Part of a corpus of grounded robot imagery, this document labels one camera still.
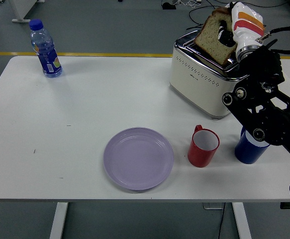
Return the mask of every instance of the mug handle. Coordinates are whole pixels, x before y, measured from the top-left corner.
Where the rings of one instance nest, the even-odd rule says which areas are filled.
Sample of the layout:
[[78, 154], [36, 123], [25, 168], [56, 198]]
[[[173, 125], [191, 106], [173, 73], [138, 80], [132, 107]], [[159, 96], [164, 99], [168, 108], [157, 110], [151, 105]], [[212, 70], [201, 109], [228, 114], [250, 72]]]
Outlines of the mug handle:
[[194, 133], [196, 133], [199, 130], [202, 130], [202, 125], [201, 124], [198, 124], [198, 125], [195, 126]]

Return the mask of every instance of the blue bottle cap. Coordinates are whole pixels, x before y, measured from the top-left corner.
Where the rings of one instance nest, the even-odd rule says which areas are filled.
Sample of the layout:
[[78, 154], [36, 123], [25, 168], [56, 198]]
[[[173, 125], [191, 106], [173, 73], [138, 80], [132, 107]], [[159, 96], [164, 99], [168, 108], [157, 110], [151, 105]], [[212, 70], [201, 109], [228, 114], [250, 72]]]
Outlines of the blue bottle cap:
[[29, 26], [31, 30], [37, 31], [43, 28], [43, 23], [40, 19], [33, 19], [29, 22]]

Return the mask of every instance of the red mug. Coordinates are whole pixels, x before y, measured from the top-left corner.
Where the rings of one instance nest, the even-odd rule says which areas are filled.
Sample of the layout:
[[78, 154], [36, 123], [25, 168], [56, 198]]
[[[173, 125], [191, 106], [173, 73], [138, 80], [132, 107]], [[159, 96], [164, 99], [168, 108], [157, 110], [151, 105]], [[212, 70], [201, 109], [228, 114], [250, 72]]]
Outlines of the red mug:
[[197, 125], [191, 139], [188, 159], [196, 167], [206, 167], [220, 145], [220, 139], [215, 132]]

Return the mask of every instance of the toaster vent holes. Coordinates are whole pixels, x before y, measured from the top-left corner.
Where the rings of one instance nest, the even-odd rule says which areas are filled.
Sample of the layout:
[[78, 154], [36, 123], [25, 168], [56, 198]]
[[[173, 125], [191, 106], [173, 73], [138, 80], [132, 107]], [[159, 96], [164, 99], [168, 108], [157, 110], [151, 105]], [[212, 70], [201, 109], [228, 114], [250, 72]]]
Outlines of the toaster vent holes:
[[197, 71], [194, 67], [192, 67], [190, 64], [188, 64], [187, 62], [185, 62], [184, 60], [182, 60], [179, 57], [176, 57], [176, 59], [182, 63], [184, 66], [188, 67], [189, 70], [191, 70], [192, 72], [195, 72], [198, 76], [200, 76], [201, 78], [205, 79], [206, 81], [212, 83], [215, 86], [219, 86], [219, 83], [215, 82], [214, 80], [211, 80], [211, 78], [209, 78], [208, 76], [205, 76], [203, 73], [201, 73], [200, 71]]

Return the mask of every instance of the blue cup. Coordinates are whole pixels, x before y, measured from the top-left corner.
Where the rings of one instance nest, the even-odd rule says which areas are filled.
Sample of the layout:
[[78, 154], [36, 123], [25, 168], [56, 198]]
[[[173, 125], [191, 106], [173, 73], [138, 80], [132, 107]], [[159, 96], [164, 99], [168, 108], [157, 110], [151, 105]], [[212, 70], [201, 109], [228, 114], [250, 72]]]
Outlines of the blue cup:
[[242, 128], [241, 138], [235, 146], [234, 153], [242, 163], [252, 164], [258, 160], [269, 146], [270, 144], [265, 141], [256, 141], [245, 128]]

